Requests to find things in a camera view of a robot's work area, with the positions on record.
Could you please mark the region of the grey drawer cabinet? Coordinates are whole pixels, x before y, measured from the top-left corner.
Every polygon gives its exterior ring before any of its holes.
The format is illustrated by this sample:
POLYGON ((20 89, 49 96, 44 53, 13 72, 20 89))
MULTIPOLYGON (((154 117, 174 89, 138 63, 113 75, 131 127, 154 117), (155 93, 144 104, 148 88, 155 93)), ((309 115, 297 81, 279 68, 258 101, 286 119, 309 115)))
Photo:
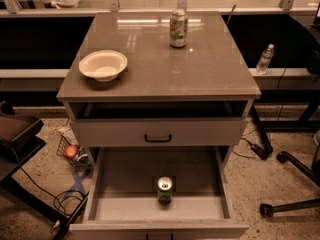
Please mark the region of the grey drawer cabinet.
MULTIPOLYGON (((127 57, 125 71, 100 83, 77 67, 58 94, 70 118, 103 120, 246 119, 259 88, 226 24, 216 12, 191 13, 187 43, 169 43, 167 13, 100 13, 80 48, 81 55, 115 50, 127 57)), ((146 146, 217 148, 223 169, 233 145, 146 146)), ((96 166, 102 149, 85 147, 96 166)))

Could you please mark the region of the closed top drawer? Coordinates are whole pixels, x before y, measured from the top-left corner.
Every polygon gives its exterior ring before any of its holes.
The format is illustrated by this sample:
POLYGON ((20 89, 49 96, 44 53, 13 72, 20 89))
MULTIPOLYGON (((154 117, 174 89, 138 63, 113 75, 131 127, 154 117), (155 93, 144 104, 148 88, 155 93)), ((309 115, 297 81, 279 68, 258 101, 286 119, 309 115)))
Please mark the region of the closed top drawer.
POLYGON ((247 125, 246 119, 229 120, 103 120, 82 119, 70 122, 85 147, 214 146, 233 145, 247 125), (144 135, 165 137, 169 143, 147 143, 144 135))

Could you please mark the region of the open middle drawer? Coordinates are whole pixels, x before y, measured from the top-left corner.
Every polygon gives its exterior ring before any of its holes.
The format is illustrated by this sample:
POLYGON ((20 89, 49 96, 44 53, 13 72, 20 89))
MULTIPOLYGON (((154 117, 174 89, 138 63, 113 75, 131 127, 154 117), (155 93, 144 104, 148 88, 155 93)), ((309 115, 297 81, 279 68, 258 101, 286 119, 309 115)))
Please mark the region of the open middle drawer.
POLYGON ((70 231, 78 240, 238 239, 219 150, 206 147, 105 148, 97 156, 86 209, 70 231), (157 199, 160 177, 172 200, 157 199))

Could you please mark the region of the white green soda can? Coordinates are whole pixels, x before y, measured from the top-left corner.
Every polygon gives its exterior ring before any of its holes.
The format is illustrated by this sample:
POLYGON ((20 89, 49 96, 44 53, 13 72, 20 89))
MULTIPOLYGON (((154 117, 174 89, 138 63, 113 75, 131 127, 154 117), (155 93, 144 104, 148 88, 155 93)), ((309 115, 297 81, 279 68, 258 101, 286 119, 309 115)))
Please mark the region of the white green soda can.
POLYGON ((184 9, 175 9, 170 16, 169 38, 170 45, 181 48, 186 45, 188 15, 184 9))

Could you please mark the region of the white paper bowl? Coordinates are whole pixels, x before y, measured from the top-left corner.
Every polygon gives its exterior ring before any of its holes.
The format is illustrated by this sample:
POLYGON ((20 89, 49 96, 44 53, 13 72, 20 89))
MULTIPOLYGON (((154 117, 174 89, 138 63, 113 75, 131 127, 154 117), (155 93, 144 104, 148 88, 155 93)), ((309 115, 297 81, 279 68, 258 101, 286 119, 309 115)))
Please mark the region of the white paper bowl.
POLYGON ((93 52, 79 62, 79 71, 98 82, 115 79, 126 67, 127 57, 120 52, 101 50, 93 52))

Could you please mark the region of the orange fruit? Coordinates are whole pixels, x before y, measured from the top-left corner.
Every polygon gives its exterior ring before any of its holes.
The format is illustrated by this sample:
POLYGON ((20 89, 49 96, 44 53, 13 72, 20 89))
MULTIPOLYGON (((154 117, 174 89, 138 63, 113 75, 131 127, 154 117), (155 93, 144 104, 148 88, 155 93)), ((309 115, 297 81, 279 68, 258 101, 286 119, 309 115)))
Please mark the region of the orange fruit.
POLYGON ((68 159, 73 159, 78 153, 79 147, 76 145, 68 145, 65 148, 64 154, 68 159))

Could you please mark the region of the clear plastic water bottle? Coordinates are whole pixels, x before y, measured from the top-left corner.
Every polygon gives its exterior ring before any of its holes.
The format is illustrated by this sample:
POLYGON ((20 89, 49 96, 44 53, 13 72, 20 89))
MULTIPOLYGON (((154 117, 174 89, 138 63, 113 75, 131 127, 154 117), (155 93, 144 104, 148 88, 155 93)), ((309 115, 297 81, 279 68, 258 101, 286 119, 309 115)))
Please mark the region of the clear plastic water bottle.
POLYGON ((267 68, 274 55, 274 45, 269 44, 266 49, 262 52, 260 59, 256 65, 256 71, 258 75, 263 75, 266 73, 267 68))

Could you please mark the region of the black power adapter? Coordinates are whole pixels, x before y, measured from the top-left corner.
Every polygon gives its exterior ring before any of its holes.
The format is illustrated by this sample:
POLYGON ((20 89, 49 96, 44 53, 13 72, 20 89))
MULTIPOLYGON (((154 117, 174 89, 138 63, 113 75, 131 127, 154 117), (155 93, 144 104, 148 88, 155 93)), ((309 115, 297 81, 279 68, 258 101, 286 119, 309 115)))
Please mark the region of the black power adapter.
POLYGON ((244 141, 246 141, 251 150, 261 159, 261 160, 266 160, 268 158, 268 155, 266 154, 266 152, 264 151, 264 149, 262 147, 260 147, 258 144, 254 144, 252 142, 250 142, 249 140, 247 140, 246 138, 244 138, 244 141))

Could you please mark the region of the dark chair at left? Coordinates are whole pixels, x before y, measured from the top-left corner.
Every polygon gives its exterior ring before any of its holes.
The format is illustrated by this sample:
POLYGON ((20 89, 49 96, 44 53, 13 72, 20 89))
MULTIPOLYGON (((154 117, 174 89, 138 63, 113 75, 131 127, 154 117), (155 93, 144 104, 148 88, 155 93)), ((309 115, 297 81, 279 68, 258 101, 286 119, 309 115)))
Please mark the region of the dark chair at left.
POLYGON ((38 117, 16 114, 8 102, 0 103, 0 181, 46 145, 37 137, 42 127, 38 117))

